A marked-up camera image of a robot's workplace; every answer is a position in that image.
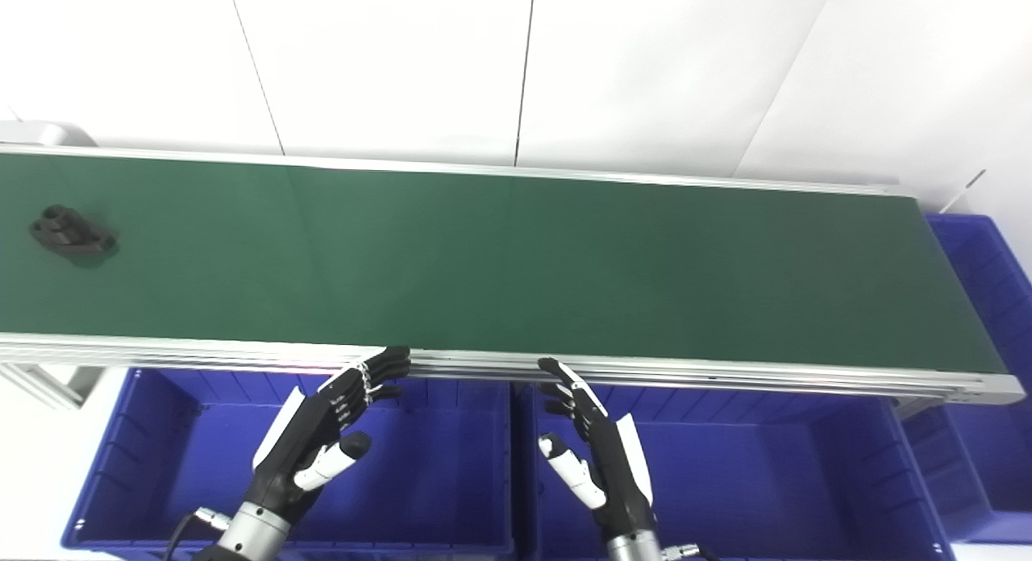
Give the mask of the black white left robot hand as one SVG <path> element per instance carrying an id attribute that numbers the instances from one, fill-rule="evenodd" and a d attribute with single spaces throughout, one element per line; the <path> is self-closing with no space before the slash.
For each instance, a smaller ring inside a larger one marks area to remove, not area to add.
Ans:
<path id="1" fill-rule="evenodd" d="M 253 458 L 243 501 L 295 526 L 321 491 L 370 451 L 368 433 L 354 429 L 373 403 L 395 399 L 394 380 L 410 372 L 409 346 L 383 346 L 347 363 L 316 392 L 295 388 Z"/>

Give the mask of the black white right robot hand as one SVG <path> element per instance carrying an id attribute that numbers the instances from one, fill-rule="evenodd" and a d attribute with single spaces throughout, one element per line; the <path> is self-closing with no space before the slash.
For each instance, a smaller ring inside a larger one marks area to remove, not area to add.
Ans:
<path id="1" fill-rule="evenodd" d="M 650 472 L 633 415 L 610 417 L 591 385 L 560 360 L 541 358 L 537 365 L 555 378 L 539 385 L 549 396 L 546 411 L 566 417 L 591 454 L 582 459 L 557 433 L 539 434 L 553 472 L 593 514 L 605 540 L 655 532 Z"/>

